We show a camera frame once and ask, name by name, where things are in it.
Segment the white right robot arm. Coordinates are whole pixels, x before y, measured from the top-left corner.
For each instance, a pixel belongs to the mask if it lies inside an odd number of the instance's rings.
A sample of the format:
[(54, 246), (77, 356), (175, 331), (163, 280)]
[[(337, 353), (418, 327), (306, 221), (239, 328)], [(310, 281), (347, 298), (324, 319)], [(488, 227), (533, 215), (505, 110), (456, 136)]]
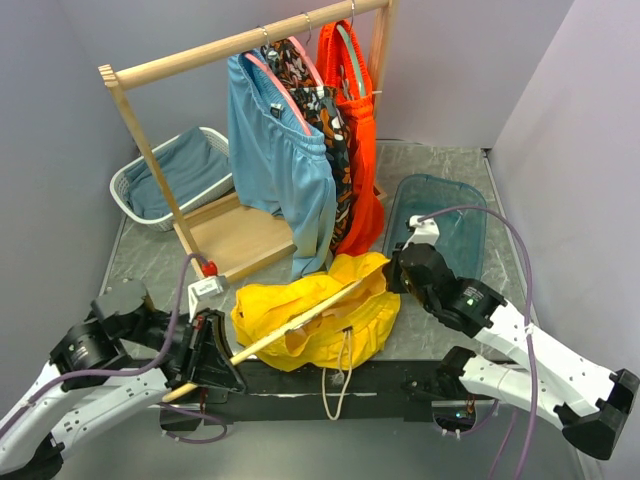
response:
[(433, 400), (465, 393), (500, 400), (559, 429), (577, 450), (608, 460), (632, 412), (639, 378), (600, 366), (534, 324), (479, 280), (456, 276), (434, 246), (398, 247), (384, 268), (394, 293), (412, 295), (441, 324), (505, 355), (511, 366), (456, 346), (408, 390)]

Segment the yellow shorts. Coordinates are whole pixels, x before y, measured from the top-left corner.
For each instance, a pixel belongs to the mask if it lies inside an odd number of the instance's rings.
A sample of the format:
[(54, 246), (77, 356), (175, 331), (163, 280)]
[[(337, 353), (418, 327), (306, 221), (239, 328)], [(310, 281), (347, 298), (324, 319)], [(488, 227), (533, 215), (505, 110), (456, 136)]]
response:
[(357, 368), (382, 350), (401, 307), (387, 290), (381, 253), (339, 255), (326, 273), (287, 285), (250, 284), (236, 293), (231, 319), (237, 342), (246, 347), (310, 311), (354, 282), (358, 287), (323, 310), (301, 329), (257, 352), (272, 368), (291, 372), (306, 364)]

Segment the yellow wooden hanger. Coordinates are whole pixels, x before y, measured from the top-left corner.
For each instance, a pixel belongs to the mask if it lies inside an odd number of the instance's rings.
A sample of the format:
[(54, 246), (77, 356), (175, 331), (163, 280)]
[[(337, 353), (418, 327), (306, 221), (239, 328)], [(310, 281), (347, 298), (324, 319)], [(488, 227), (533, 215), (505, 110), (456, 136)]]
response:
[(309, 323), (315, 317), (319, 316), (322, 312), (324, 312), (329, 307), (331, 307), (332, 305), (337, 303), (339, 300), (341, 300), (342, 298), (350, 295), (354, 290), (356, 290), (359, 287), (360, 284), (361, 284), (361, 280), (357, 280), (355, 282), (352, 282), (351, 284), (349, 284), (348, 286), (346, 286), (345, 288), (343, 288), (342, 290), (340, 290), (336, 294), (332, 295), (331, 297), (327, 298), (326, 300), (324, 300), (324, 301), (320, 302), (319, 304), (315, 305), (313, 308), (309, 309), (308, 311), (306, 311), (306, 312), (304, 312), (304, 313), (302, 313), (302, 314), (300, 314), (298, 316), (292, 317), (284, 325), (282, 325), (279, 328), (275, 329), (274, 331), (270, 332), (268, 335), (260, 338), (256, 342), (254, 342), (251, 345), (249, 345), (248, 347), (244, 348), (238, 354), (236, 354), (233, 357), (231, 357), (230, 358), (230, 364), (233, 367), (235, 367), (235, 366), (239, 365), (240, 363), (244, 362), (245, 360), (247, 360), (252, 355), (255, 355), (257, 352), (259, 352), (259, 351), (263, 350), (264, 348), (266, 348), (267, 346), (271, 345), (272, 343), (274, 343), (279, 338), (284, 337), (286, 334), (291, 333), (291, 332), (293, 332), (295, 330), (298, 330), (298, 329), (302, 328), (304, 325)]

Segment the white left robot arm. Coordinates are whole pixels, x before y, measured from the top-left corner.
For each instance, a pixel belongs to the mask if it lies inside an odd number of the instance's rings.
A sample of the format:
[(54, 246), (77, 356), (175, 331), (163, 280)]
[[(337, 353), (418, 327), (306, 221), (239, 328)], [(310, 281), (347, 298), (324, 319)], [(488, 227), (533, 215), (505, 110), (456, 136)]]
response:
[(184, 402), (199, 387), (245, 392), (225, 316), (212, 304), (226, 285), (219, 277), (191, 284), (189, 310), (177, 315), (156, 309), (139, 280), (96, 298), (3, 418), (2, 478), (54, 478), (75, 447), (166, 394)]

